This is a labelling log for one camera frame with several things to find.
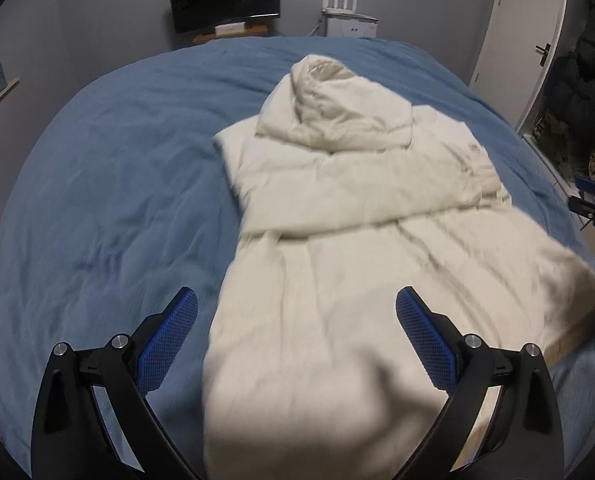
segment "silver bolt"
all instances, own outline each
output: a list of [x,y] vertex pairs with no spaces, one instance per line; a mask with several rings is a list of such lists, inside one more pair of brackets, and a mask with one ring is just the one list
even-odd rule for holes
[[124,348],[129,343],[129,338],[124,334],[118,334],[111,340],[113,348]]
[[66,343],[58,343],[53,347],[53,353],[55,355],[64,355],[67,350],[68,346],[66,346]]
[[475,334],[469,334],[464,338],[467,346],[471,348],[480,348],[482,346],[482,340]]
[[528,343],[524,346],[524,348],[532,357],[537,357],[539,355],[539,346],[537,346],[536,344]]

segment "white door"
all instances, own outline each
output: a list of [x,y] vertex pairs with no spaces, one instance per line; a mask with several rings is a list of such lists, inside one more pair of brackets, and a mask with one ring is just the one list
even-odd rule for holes
[[[566,0],[495,0],[493,4],[469,88],[516,128],[544,83],[565,6]],[[547,44],[549,55],[543,56],[538,47]]]

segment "door handle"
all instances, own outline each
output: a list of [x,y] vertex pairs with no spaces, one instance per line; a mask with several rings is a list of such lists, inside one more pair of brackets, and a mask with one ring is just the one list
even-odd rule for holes
[[535,46],[535,49],[542,54],[542,60],[540,61],[539,65],[540,66],[544,66],[546,63],[546,58],[548,57],[548,54],[551,52],[551,44],[550,43],[546,43],[546,47],[541,47],[539,45]]

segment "bed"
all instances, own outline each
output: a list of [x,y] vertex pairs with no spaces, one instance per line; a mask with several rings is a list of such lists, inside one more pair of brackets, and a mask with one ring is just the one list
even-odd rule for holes
[[[181,286],[200,314],[147,399],[204,472],[201,378],[208,333],[236,248],[239,211],[212,137],[256,114],[293,63],[334,57],[468,124],[518,206],[595,268],[541,162],[455,75],[407,44],[347,38],[212,41],[142,60],[83,89],[34,147],[0,225],[0,437],[30,469],[36,394],[50,350],[131,333]],[[572,464],[595,431],[595,337],[552,375]],[[100,394],[120,456],[129,446]]]

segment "blue gripper pad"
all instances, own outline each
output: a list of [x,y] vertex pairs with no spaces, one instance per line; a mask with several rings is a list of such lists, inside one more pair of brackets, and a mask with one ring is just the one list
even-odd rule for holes
[[433,313],[410,286],[398,292],[395,313],[433,386],[453,392],[457,386],[457,357],[433,324]]
[[595,182],[592,180],[579,176],[575,179],[575,186],[584,193],[595,195]]
[[188,290],[138,357],[136,386],[142,396],[156,390],[198,316],[198,298]]

